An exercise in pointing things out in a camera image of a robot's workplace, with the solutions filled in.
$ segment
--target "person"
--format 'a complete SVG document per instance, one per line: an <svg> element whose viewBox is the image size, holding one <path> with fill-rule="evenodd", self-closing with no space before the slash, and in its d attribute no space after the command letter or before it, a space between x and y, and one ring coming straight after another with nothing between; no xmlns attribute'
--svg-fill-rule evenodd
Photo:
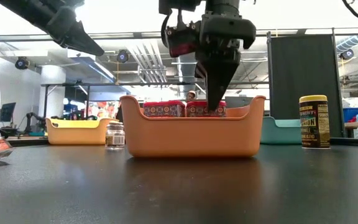
<svg viewBox="0 0 358 224"><path fill-rule="evenodd" d="M186 102L190 102L196 99L196 92L193 90L190 90L186 95Z"/></svg>

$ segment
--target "spice container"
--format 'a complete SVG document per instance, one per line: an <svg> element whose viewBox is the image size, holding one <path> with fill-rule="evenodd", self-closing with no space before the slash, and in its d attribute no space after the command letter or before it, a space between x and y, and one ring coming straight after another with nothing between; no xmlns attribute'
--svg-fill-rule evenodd
<svg viewBox="0 0 358 224"><path fill-rule="evenodd" d="M124 125L119 122L110 122L106 131L106 149L119 150L125 148Z"/></svg>
<svg viewBox="0 0 358 224"><path fill-rule="evenodd" d="M180 100L147 102L143 104L144 115L149 118L177 118L185 116L185 104Z"/></svg>
<svg viewBox="0 0 358 224"><path fill-rule="evenodd" d="M299 99L302 147L329 149L327 96L311 95Z"/></svg>
<svg viewBox="0 0 358 224"><path fill-rule="evenodd" d="M208 111L207 101L195 100L186 105L187 117L226 117L226 102L220 101L215 111Z"/></svg>

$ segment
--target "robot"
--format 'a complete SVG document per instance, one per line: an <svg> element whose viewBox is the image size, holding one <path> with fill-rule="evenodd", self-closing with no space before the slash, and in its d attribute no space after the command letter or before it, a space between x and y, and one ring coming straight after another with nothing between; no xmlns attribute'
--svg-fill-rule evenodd
<svg viewBox="0 0 358 224"><path fill-rule="evenodd" d="M181 12L195 11L206 1L200 21L185 24ZM345 6L358 17L346 0ZM240 64L240 41L248 49L255 40L256 28L239 14L240 0L159 0L159 13L165 18L162 41L171 57L195 53L195 77L206 84L208 108L215 110ZM75 8L84 0L0 0L0 4L49 34L64 48L102 56L103 49L76 21ZM178 24L167 27L172 9L178 9Z"/></svg>

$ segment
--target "label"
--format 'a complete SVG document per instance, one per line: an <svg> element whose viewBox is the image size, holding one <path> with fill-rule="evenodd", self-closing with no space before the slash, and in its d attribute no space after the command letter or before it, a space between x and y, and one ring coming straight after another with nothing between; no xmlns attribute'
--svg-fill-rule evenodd
<svg viewBox="0 0 358 224"><path fill-rule="evenodd" d="M302 147L329 148L327 101L300 103Z"/></svg>
<svg viewBox="0 0 358 224"><path fill-rule="evenodd" d="M125 145L125 136L120 135L120 134L106 136L106 145L107 146L123 146L123 145Z"/></svg>

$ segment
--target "teal bin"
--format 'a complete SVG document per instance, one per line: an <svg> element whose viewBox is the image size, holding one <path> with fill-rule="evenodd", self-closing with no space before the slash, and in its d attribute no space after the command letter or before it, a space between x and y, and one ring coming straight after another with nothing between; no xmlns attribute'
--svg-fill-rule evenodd
<svg viewBox="0 0 358 224"><path fill-rule="evenodd" d="M299 119L276 120L264 117L262 144L301 144L301 122Z"/></svg>

